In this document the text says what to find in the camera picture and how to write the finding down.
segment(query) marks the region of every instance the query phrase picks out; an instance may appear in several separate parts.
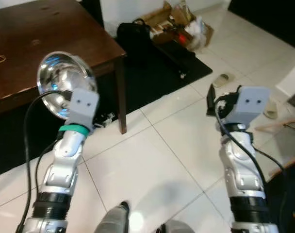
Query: silver bowl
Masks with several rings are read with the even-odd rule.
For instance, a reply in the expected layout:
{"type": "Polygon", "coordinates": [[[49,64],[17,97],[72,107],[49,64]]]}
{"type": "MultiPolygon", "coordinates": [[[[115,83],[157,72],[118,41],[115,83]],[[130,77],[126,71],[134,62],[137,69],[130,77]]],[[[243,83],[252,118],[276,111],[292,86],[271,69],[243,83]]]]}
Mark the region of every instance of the silver bowl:
{"type": "MultiPolygon", "coordinates": [[[[42,60],[37,71],[37,88],[40,94],[52,90],[73,91],[75,88],[97,92],[91,68],[80,57],[62,51],[52,52],[42,60]]],[[[42,100],[54,115],[68,118],[69,99],[60,94],[50,94],[42,100]]]]}

